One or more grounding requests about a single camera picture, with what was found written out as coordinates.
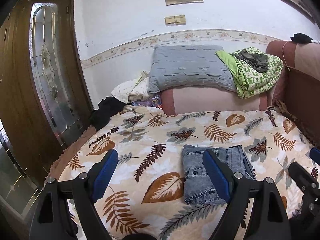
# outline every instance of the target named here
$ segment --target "switch panel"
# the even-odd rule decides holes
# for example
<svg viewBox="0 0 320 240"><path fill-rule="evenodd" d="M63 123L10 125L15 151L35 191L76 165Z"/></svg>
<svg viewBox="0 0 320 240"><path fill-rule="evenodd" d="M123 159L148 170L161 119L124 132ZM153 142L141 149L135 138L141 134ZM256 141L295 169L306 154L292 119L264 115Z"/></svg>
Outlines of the switch panel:
<svg viewBox="0 0 320 240"><path fill-rule="evenodd" d="M174 16L169 16L169 17L166 17L164 18L165 20L165 25L166 26L171 26L171 25L175 25L175 20L174 20Z"/></svg>
<svg viewBox="0 0 320 240"><path fill-rule="evenodd" d="M184 25L186 24L186 17L184 15L177 15L174 17L176 25Z"/></svg>
<svg viewBox="0 0 320 240"><path fill-rule="evenodd" d="M176 15L176 16L169 16L164 18L165 25L184 25L186 24L186 17L184 15Z"/></svg>

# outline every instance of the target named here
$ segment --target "folded green cloth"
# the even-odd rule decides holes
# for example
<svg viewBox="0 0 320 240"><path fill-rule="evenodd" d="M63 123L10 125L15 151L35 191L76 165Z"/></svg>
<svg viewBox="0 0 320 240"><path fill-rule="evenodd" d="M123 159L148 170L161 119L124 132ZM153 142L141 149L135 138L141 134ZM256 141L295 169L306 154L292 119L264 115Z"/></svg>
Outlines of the folded green cloth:
<svg viewBox="0 0 320 240"><path fill-rule="evenodd" d="M255 47L249 47L246 50L249 53L265 54ZM237 54L240 51L241 50L235 51L232 54ZM267 55L268 70L260 73L254 70L245 61L237 59L223 50L217 51L216 54L230 70L237 88L238 96L241 98L250 98L271 89L280 78L283 69L282 60L273 55Z"/></svg>

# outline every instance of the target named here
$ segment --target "dark clothing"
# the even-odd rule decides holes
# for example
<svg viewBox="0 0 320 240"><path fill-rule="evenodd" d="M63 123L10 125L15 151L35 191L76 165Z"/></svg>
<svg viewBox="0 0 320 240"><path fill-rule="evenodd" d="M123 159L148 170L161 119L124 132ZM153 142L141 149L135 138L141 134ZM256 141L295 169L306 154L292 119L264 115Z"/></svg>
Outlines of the dark clothing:
<svg viewBox="0 0 320 240"><path fill-rule="evenodd" d="M293 37L290 37L291 40L295 43L301 43L301 44L308 44L311 43L312 38L310 38L308 35L305 35L303 33L297 33L294 34Z"/></svg>
<svg viewBox="0 0 320 240"><path fill-rule="evenodd" d="M237 59L242 59L248 63L254 70L262 73L268 70L268 56L265 54L248 53L245 49L241 50L238 54L232 54Z"/></svg>
<svg viewBox="0 0 320 240"><path fill-rule="evenodd" d="M127 104L114 97L106 97L98 104L99 109L92 111L89 118L90 124L96 128L96 131L100 130L108 124L110 117L122 111L125 105Z"/></svg>
<svg viewBox="0 0 320 240"><path fill-rule="evenodd" d="M219 160L228 164L233 172L240 172L247 179L255 179L252 166L241 145L230 148L184 145L182 163L186 178L183 193L187 204L219 205L225 203L225 200L218 196L202 163L203 152L207 149L213 150Z"/></svg>

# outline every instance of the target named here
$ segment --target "wallpaper border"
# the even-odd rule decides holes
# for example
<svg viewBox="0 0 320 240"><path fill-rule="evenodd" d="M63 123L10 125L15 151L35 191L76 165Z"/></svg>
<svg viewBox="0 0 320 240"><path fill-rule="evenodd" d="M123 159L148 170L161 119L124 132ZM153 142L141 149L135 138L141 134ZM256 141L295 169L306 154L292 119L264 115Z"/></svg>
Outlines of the wallpaper border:
<svg viewBox="0 0 320 240"><path fill-rule="evenodd" d="M89 59L81 60L83 69L92 67L97 63L103 62L107 59L117 57L139 49L150 48L155 45L164 45L170 43L177 43L182 41L205 41L205 40L227 40L227 41L246 41L257 44L268 45L271 41L279 39L267 35L242 32L236 30L222 30L222 29L209 29L209 30L190 30L172 33L164 33L155 36L141 38L131 41L112 49L108 49L99 53Z"/></svg>

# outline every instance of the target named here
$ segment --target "denim fabric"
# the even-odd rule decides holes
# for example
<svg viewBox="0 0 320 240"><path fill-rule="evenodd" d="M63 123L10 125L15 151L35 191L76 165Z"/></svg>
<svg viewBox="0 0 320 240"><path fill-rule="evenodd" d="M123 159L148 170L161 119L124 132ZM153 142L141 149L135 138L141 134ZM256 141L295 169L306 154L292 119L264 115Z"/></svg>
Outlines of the denim fabric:
<svg viewBox="0 0 320 240"><path fill-rule="evenodd" d="M248 179L255 179L251 164L242 146L230 148L208 148L184 145L182 162L185 172L184 199L187 204L219 205L225 201L219 198L206 169L202 164L203 152L213 150L219 160L228 164L233 172L241 172Z"/></svg>

